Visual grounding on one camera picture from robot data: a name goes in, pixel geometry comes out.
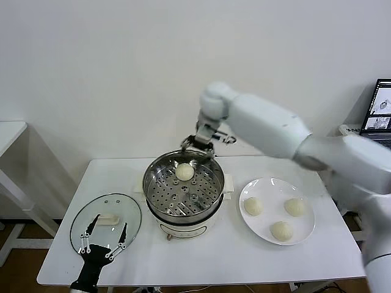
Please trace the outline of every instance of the table leg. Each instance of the table leg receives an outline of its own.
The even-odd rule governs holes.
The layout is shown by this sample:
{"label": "table leg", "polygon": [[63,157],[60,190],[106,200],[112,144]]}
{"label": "table leg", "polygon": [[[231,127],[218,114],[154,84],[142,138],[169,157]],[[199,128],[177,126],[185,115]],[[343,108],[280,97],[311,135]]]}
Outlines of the table leg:
{"label": "table leg", "polygon": [[56,235],[59,225],[36,206],[2,170],[0,170],[0,184],[9,191],[8,197],[29,215],[32,220],[36,221],[53,237]]}
{"label": "table leg", "polygon": [[292,293],[314,293],[317,290],[320,290],[323,287],[326,287],[331,282],[332,282],[331,280],[326,280],[326,281],[304,283],[303,285],[298,287],[296,290],[292,291]]}
{"label": "table leg", "polygon": [[13,227],[11,233],[9,234],[6,242],[4,245],[1,247],[0,250],[0,267],[5,263],[7,260],[8,255],[10,254],[12,248],[13,248],[13,243],[16,239],[18,239],[18,236],[22,232],[24,228],[24,224],[16,224],[15,227]]}

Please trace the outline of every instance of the wooden floor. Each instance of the wooden floor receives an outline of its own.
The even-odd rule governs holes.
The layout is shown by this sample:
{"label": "wooden floor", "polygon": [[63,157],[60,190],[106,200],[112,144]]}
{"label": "wooden floor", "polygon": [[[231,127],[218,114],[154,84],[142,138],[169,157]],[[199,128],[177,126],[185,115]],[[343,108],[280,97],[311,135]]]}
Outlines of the wooden floor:
{"label": "wooden floor", "polygon": [[[7,236],[11,232],[13,225],[5,226],[4,231],[0,231],[0,245],[3,245]],[[27,224],[21,233],[20,238],[50,238],[36,224]],[[11,251],[3,267],[0,267],[0,292],[9,293],[54,293],[69,292],[65,287],[41,286],[37,283],[36,278],[41,268],[47,250],[25,250],[14,249]],[[347,293],[369,293],[365,279],[340,280],[337,282]],[[200,289],[203,287],[164,287],[161,288],[163,293],[177,293],[190,289]],[[255,293],[290,293],[287,284],[262,284],[250,285]],[[115,293],[130,293],[135,288],[115,288]],[[100,288],[100,293],[106,292],[106,288]],[[202,293],[251,293],[249,288],[244,285],[238,286],[213,286]],[[338,293],[337,289],[328,289],[326,293]]]}

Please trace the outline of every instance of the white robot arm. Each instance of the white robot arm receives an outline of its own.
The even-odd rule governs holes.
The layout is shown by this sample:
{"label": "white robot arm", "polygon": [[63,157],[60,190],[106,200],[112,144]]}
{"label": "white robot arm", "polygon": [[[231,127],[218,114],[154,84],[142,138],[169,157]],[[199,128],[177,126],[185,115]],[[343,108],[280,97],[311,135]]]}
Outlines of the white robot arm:
{"label": "white robot arm", "polygon": [[391,151],[359,136],[313,136],[296,114],[214,82],[200,97],[195,142],[209,144],[223,122],[269,156],[291,159],[310,170],[333,169],[329,193],[368,223],[363,261],[371,290],[389,292]]}

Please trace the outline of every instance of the plate rim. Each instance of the plate rim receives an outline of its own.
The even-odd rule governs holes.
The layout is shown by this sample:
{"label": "plate rim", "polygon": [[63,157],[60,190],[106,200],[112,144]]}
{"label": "plate rim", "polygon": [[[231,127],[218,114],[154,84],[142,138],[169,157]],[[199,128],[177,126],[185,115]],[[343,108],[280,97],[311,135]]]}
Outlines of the plate rim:
{"label": "plate rim", "polygon": [[[312,213],[313,213],[313,226],[312,226],[312,230],[311,230],[311,232],[308,234],[308,236],[307,236],[306,238],[304,238],[304,239],[302,239],[302,240],[300,240],[300,241],[298,241],[298,242],[295,242],[295,243],[283,243],[283,242],[278,242],[278,240],[275,240],[275,241],[274,241],[274,240],[271,240],[271,239],[267,239],[267,238],[265,238],[265,237],[259,235],[258,233],[256,233],[256,232],[250,227],[250,225],[247,223],[246,219],[243,217],[243,211],[242,211],[242,208],[241,208],[241,202],[242,202],[242,199],[241,199],[241,198],[242,198],[242,195],[243,195],[244,190],[245,190],[247,187],[249,187],[250,183],[253,183],[253,182],[256,181],[256,180],[261,180],[261,179],[277,179],[277,180],[279,180],[279,181],[283,181],[283,182],[289,184],[290,186],[293,186],[293,187],[296,188],[298,191],[300,191],[302,197],[305,198],[305,200],[307,201],[307,203],[310,205],[311,210],[312,210]],[[276,244],[276,245],[281,245],[281,246],[292,246],[292,245],[300,244],[300,243],[304,242],[305,240],[307,240],[307,239],[311,236],[311,234],[313,233],[313,230],[315,230],[315,226],[316,226],[316,214],[315,214],[315,211],[313,210],[312,205],[310,204],[310,202],[309,202],[309,200],[308,200],[308,197],[305,196],[305,195],[303,194],[303,192],[301,191],[301,189],[297,188],[295,185],[289,183],[288,181],[286,181],[286,180],[284,180],[284,179],[281,179],[281,178],[278,178],[278,177],[271,177],[271,176],[268,177],[268,176],[266,176],[266,177],[259,177],[259,178],[257,178],[257,179],[254,179],[254,180],[248,182],[248,183],[242,188],[242,190],[241,190],[241,192],[240,192],[240,194],[239,194],[238,204],[239,204],[239,212],[240,212],[240,215],[241,215],[241,217],[242,217],[244,223],[246,223],[247,227],[248,227],[255,235],[257,235],[258,237],[260,237],[260,238],[262,238],[263,240],[268,241],[268,242],[270,242],[270,243],[273,243],[273,244]]]}

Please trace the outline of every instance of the glass lid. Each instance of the glass lid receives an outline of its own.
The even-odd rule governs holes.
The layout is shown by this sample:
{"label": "glass lid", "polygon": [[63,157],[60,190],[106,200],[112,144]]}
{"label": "glass lid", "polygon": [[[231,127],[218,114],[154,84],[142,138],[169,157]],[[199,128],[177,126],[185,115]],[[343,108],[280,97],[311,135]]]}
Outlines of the glass lid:
{"label": "glass lid", "polygon": [[140,225],[141,210],[133,198],[124,194],[102,195],[79,211],[71,226],[70,240],[78,253],[85,247],[86,237],[89,244],[114,250],[119,244],[128,247]]}

